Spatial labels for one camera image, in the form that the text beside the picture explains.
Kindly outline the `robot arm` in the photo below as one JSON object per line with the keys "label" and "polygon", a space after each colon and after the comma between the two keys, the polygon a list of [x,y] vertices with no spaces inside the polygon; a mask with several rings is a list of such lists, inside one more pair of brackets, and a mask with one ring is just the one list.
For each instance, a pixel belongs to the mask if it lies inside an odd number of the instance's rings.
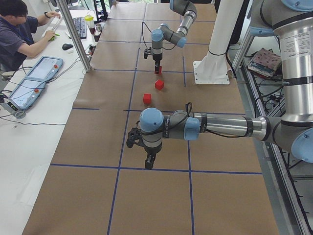
{"label": "robot arm", "polygon": [[165,23],[152,30],[152,46],[144,51],[144,58],[151,55],[155,61],[155,74],[161,73],[160,62],[162,60],[163,41],[166,40],[180,48],[183,48],[187,42],[187,34],[191,25],[197,18],[195,5],[189,0],[171,0],[170,9],[181,16],[183,21],[180,23],[177,31],[173,31]]}
{"label": "robot arm", "polygon": [[[222,56],[227,54],[243,2],[221,0],[208,54],[194,65],[196,84],[221,84]],[[196,7],[191,1],[171,0],[170,9],[184,16],[183,22],[176,32],[167,24],[154,29],[152,48],[144,51],[145,59],[152,55],[156,71],[162,60],[163,41],[184,47],[189,28],[197,18]],[[136,127],[128,133],[126,142],[129,148],[133,144],[144,147],[146,169],[153,168],[163,138],[191,141],[205,132],[229,138],[254,137],[313,163],[313,1],[254,0],[251,17],[251,35],[279,37],[285,114],[281,118],[248,118],[192,113],[191,103],[186,105],[186,111],[178,110],[171,115],[147,108],[141,112]]]}

